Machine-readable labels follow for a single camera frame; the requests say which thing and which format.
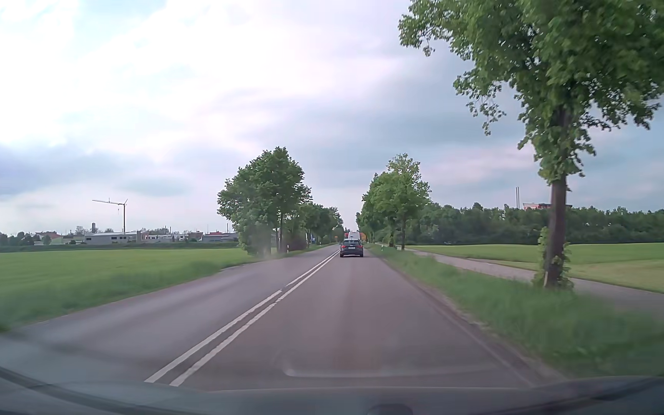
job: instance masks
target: grass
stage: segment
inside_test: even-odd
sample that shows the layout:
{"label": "grass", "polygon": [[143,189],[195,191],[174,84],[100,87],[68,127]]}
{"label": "grass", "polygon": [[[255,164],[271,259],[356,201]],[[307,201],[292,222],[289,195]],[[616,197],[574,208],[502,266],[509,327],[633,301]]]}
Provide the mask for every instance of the grass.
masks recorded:
{"label": "grass", "polygon": [[664,374],[664,323],[597,298],[456,269],[391,248],[371,251],[439,289],[490,330],[573,377]]}
{"label": "grass", "polygon": [[[422,246],[419,250],[536,270],[533,245]],[[664,293],[664,243],[582,244],[570,246],[573,278]]]}
{"label": "grass", "polygon": [[0,325],[45,320],[253,261],[239,248],[0,253]]}

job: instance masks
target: cloud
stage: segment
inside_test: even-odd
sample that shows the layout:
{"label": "cloud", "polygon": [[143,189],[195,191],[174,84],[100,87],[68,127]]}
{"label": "cloud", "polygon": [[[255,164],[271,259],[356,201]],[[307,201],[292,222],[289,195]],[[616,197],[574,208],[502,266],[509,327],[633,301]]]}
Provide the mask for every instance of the cloud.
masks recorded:
{"label": "cloud", "polygon": [[124,183],[121,188],[156,197],[181,196],[191,191],[191,185],[185,179],[165,176],[132,179]]}
{"label": "cloud", "polygon": [[[547,201],[531,149],[516,150],[518,103],[500,97],[508,116],[485,137],[452,88],[469,64],[398,44],[408,5],[0,0],[2,226],[118,228],[89,201],[124,197],[129,224],[224,229],[224,179],[275,146],[351,227],[373,174],[404,152],[440,203],[512,204],[515,186]],[[569,201],[663,208],[664,101],[652,126],[595,134]]]}
{"label": "cloud", "polygon": [[105,180],[125,164],[99,152],[59,145],[15,149],[0,143],[0,196],[38,190],[54,184]]}

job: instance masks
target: double white center line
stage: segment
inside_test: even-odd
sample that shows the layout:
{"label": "double white center line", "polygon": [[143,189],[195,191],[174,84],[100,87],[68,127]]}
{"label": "double white center line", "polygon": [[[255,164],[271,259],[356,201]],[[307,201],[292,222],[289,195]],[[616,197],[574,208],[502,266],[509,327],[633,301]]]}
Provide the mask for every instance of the double white center line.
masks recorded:
{"label": "double white center line", "polygon": [[[290,288],[288,291],[284,292],[281,297],[276,298],[276,301],[273,301],[268,307],[265,307],[263,311],[259,312],[256,316],[254,316],[250,321],[245,323],[245,325],[241,326],[237,331],[235,331],[233,334],[231,334],[229,337],[227,337],[222,343],[218,344],[214,349],[212,349],[209,353],[205,354],[199,361],[194,363],[189,369],[186,370],[186,372],[181,373],[173,382],[171,382],[171,386],[179,386],[181,383],[186,381],[189,376],[194,374],[198,369],[201,368],[201,366],[206,365],[207,362],[209,362],[214,356],[216,356],[217,353],[221,352],[222,349],[224,349],[227,345],[232,343],[233,340],[237,338],[242,332],[247,330],[248,327],[253,325],[258,319],[263,317],[270,309],[272,309],[276,304],[281,302],[283,298],[286,298],[291,292],[293,292],[296,288],[298,288],[301,284],[304,284],[304,281],[308,280],[311,276],[317,273],[322,267],[327,265],[329,261],[332,261],[332,258],[337,255],[337,252],[333,253],[332,255],[328,256],[325,258],[322,262],[319,262],[317,265],[314,265],[309,271],[304,272],[297,278],[294,278],[293,281],[288,283],[286,287],[289,287],[296,283],[298,280],[301,279],[299,284],[294,285],[292,288]],[[178,356],[176,359],[174,359],[172,362],[168,363],[164,368],[160,369],[158,372],[155,372],[152,376],[150,376],[148,379],[145,380],[145,382],[150,382],[153,383],[163,377],[166,373],[170,372],[173,370],[176,366],[187,360],[189,357],[191,357],[194,353],[197,353],[201,348],[206,346],[207,344],[211,343],[213,340],[215,340],[217,337],[221,336],[223,333],[225,333],[227,330],[231,329],[235,324],[239,323],[242,321],[245,317],[248,315],[253,314],[253,312],[260,307],[263,307],[266,305],[269,301],[271,301],[274,297],[277,295],[281,294],[282,289],[279,289],[278,291],[274,292],[273,294],[269,295],[265,300],[261,301],[258,304],[255,304],[251,309],[247,310],[246,312],[242,313],[241,315],[237,316],[235,320],[230,321],[227,323],[224,327],[221,329],[218,329],[216,332],[212,333],[212,335],[208,336],[207,338],[203,339],[201,342],[199,342],[197,345],[193,346],[191,349],[183,353],[181,356]]]}

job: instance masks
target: construction crane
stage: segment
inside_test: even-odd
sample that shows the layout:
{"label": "construction crane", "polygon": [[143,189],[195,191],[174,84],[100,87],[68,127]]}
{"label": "construction crane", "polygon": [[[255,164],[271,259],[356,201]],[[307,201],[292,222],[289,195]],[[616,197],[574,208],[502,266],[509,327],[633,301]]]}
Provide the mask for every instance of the construction crane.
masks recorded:
{"label": "construction crane", "polygon": [[126,226],[126,224],[127,224],[127,213],[126,213],[125,211],[127,210],[126,208],[127,208],[127,201],[128,201],[128,199],[125,199],[123,203],[112,202],[112,201],[109,200],[109,199],[107,199],[107,200],[96,200],[96,199],[92,199],[91,201],[92,201],[92,202],[98,202],[98,203],[117,204],[117,205],[119,205],[119,206],[122,206],[122,233],[126,233],[126,232],[127,232],[127,226]]}

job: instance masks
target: paved path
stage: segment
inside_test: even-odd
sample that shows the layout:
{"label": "paved path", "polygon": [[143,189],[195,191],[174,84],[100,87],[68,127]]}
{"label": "paved path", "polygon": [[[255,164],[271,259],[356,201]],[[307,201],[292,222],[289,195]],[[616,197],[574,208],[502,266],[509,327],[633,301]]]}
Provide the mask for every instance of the paved path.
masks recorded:
{"label": "paved path", "polygon": [[[529,282],[534,276],[534,271],[530,271],[529,269],[507,267],[501,264],[491,264],[484,260],[475,261],[471,259],[455,258],[453,256],[445,256],[414,249],[412,249],[412,252],[422,256],[433,256],[439,262],[452,265],[453,267],[470,269],[471,271],[481,272],[483,274],[500,278]],[[622,309],[631,309],[635,312],[649,313],[654,317],[664,320],[664,294],[643,291],[641,289],[619,287],[616,285],[578,278],[571,278],[571,280],[575,284],[576,290],[579,292],[586,292],[595,295],[596,297],[604,298]]]}
{"label": "paved path", "polygon": [[[381,259],[343,259],[337,249],[247,264],[13,333],[23,338],[0,335],[0,366],[42,383],[203,391],[537,383],[531,368],[515,369],[508,350],[457,324]],[[0,393],[11,388],[0,384]]]}

